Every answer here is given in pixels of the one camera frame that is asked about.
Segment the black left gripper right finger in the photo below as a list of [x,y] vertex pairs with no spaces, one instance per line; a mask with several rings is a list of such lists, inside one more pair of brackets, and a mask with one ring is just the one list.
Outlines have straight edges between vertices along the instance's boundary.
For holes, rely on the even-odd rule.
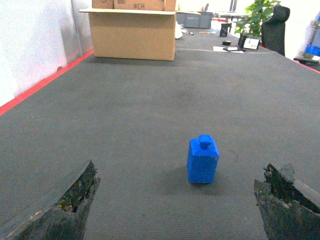
[[265,180],[254,181],[263,228],[269,240],[318,240],[320,194],[295,178],[291,164],[264,169]]

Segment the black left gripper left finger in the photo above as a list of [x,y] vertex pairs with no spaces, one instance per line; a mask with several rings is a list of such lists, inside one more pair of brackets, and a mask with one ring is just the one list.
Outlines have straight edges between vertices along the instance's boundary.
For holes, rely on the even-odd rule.
[[89,160],[58,181],[48,193],[0,226],[2,240],[82,240],[100,185]]

